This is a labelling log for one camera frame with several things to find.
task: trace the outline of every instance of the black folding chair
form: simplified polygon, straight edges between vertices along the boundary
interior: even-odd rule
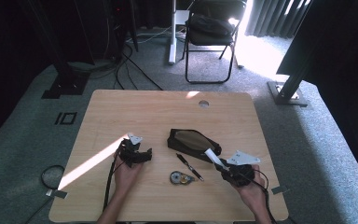
[[[186,41],[182,59],[186,53],[186,81],[193,84],[224,83],[231,76],[231,68],[234,60],[235,45],[238,29],[245,12],[246,3],[241,0],[195,0],[189,10],[186,22]],[[194,46],[225,46],[223,50],[189,49],[190,43]],[[219,51],[222,59],[227,47],[231,47],[231,60],[228,75],[223,80],[205,81],[190,80],[188,78],[188,53],[190,51]]]

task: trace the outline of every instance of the wooden table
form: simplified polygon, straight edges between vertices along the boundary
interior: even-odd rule
[[[140,173],[119,220],[229,221],[254,220],[238,193],[211,163],[183,154],[205,179],[187,186],[170,182],[172,171],[193,175],[167,147],[170,130],[194,129],[222,147],[223,159],[241,150],[261,159],[269,185],[279,186],[250,95],[197,91],[95,91],[89,102],[60,190],[49,218],[54,222],[95,221],[103,210],[113,153],[127,133],[142,136],[140,151],[153,148],[153,159]],[[288,217],[282,194],[270,193],[277,220]]]

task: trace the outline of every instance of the chair backrest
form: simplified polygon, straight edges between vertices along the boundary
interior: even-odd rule
[[[196,0],[190,8],[190,14],[197,13],[214,19],[242,20],[246,3],[241,0]]]

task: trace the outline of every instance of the chair seat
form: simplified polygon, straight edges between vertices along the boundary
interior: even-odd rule
[[[234,42],[232,35],[211,35],[194,29],[188,38],[196,46],[229,46]]]

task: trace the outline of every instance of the black pouch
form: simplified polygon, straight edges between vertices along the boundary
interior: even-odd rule
[[[190,27],[211,35],[231,35],[234,31],[233,25],[228,21],[220,21],[200,14],[191,17]]]
[[[171,129],[167,142],[169,148],[209,163],[212,163],[212,161],[205,154],[208,148],[216,156],[222,153],[222,148],[219,144],[196,130]]]

